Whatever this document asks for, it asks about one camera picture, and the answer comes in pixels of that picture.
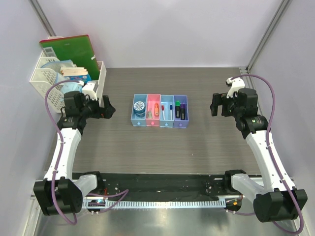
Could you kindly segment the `teal plastic bin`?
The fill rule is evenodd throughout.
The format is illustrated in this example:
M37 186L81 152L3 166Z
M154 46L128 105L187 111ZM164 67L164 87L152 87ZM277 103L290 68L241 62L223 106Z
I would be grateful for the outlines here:
M169 105L173 105L173 120L170 120L170 112L169 112ZM162 117L162 109L161 106L164 105L164 112L165 112L165 120L163 120ZM160 99L160 127L165 128L172 128L174 125L174 110L175 110L175 102L174 102L174 96L173 95L161 95Z

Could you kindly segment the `orange highlighter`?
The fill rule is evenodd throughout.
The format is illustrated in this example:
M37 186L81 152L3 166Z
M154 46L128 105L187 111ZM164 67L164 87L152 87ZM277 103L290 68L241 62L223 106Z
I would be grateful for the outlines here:
M159 116L159 104L158 103L155 103L154 114L155 114L155 117Z

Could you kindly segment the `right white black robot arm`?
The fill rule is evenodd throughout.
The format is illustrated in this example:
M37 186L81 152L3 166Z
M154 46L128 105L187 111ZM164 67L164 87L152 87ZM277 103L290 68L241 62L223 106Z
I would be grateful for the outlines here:
M263 185L252 180L243 170L226 171L222 188L227 194L239 192L253 204L260 222L295 220L298 210L294 202L303 208L307 202L304 189L297 189L281 164L267 130L267 118L258 114L256 90L241 88L233 92L214 93L210 106L211 115L217 116L222 107L222 116L234 117L237 129L250 146L263 179Z

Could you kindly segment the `pink plastic bin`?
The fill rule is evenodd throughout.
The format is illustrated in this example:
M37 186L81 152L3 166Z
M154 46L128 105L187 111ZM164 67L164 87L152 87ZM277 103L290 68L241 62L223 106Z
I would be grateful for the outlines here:
M155 103L159 104L160 107L160 99L161 99L161 95L160 94L148 94L147 95L147 102L146 102L146 125L147 126L152 126L152 127L159 127L159 117L155 117L154 114L154 107L155 107ZM152 119L148 119L147 118L147 112L151 111L152 112Z

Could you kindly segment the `blue round jar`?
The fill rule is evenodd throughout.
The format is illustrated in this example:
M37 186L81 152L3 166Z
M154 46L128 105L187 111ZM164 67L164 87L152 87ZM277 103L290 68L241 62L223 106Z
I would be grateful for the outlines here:
M137 101L133 104L133 111L137 117L144 117L145 116L145 110L146 110L146 105L142 101Z

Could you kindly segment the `blue cap whiteboard marker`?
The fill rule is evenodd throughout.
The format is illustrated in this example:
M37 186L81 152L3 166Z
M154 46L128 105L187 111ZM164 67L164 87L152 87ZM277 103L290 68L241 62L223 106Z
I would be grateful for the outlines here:
M173 105L169 105L169 112L170 112L170 120L173 120Z

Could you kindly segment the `purple plastic bin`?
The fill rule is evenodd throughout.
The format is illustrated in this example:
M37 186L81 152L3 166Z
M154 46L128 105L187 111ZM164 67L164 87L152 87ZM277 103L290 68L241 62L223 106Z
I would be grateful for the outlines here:
M181 118L175 118L174 111L174 128L187 128L189 124L189 106L188 106L188 97L186 95L174 95L174 102L180 101L186 105L186 119L181 120Z

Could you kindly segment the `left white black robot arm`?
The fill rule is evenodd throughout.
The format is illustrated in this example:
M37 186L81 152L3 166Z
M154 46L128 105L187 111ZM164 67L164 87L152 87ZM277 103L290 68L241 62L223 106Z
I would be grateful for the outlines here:
M109 97L99 101L79 91L67 92L62 116L56 124L58 138L49 170L41 181L34 184L33 191L44 215L78 213L83 198L92 193L100 196L105 192L105 184L98 171L81 174L78 180L72 179L72 170L78 144L89 118L110 119L116 109Z

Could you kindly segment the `purple highlighter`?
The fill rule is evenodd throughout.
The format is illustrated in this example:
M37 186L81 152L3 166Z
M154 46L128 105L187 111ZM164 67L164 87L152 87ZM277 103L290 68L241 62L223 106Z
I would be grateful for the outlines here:
M180 104L180 115L181 115L181 120L186 119L186 105L185 105L185 103Z

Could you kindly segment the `green highlighter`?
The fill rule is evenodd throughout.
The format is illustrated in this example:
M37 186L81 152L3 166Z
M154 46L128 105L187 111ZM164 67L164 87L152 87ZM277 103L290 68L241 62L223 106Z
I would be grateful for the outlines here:
M181 108L180 108L181 102L176 101L175 102L175 118L180 118L181 117Z

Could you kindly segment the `light blue plastic bin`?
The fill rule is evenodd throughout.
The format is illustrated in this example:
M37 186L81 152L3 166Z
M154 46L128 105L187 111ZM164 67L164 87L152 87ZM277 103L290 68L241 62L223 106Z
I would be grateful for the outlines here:
M131 109L131 123L133 126L135 127L145 127L146 126L146 118L145 116L140 118L140 117L137 117L133 111L133 104L137 101L142 101L145 103L146 105L146 102L147 102L147 94L135 94L134 97L133 97L133 103L132 103L132 109Z

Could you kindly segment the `red cap whiteboard marker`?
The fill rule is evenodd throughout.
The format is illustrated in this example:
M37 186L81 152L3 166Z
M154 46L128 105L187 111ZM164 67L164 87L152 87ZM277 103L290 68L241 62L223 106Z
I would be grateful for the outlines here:
M163 117L163 120L165 120L164 105L161 106L161 109L162 109L162 117Z

